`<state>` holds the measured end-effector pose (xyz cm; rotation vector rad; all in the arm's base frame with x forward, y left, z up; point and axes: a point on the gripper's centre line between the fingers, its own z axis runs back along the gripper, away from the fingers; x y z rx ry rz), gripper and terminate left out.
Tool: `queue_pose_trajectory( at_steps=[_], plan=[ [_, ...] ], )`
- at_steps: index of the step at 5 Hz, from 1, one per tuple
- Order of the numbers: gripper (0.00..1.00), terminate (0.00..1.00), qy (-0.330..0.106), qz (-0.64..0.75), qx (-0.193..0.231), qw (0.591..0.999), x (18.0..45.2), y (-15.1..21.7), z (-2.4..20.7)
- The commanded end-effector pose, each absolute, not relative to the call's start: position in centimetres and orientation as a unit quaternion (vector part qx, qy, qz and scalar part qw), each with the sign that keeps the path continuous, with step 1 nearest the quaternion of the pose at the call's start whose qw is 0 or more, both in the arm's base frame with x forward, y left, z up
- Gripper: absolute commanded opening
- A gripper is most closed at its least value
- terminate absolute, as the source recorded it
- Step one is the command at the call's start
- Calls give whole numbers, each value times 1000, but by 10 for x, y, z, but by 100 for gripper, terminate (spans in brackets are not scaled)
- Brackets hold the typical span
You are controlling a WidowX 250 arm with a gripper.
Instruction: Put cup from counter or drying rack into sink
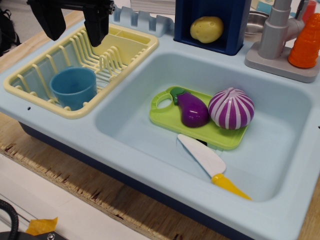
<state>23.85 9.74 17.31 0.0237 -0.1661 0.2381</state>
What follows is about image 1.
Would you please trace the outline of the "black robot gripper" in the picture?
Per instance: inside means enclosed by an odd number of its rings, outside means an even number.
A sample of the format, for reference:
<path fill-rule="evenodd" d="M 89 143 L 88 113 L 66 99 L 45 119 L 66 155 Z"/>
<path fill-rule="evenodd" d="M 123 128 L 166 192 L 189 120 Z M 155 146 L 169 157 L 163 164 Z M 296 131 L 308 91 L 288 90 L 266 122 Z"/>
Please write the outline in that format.
<path fill-rule="evenodd" d="M 85 28 L 90 44 L 97 47 L 109 33 L 109 14 L 115 11 L 113 0 L 28 0 L 32 13 L 43 31 L 53 41 L 56 41 L 66 30 L 66 23 L 61 9 L 82 11 L 85 7 L 100 9 L 86 9 L 83 14 Z"/>

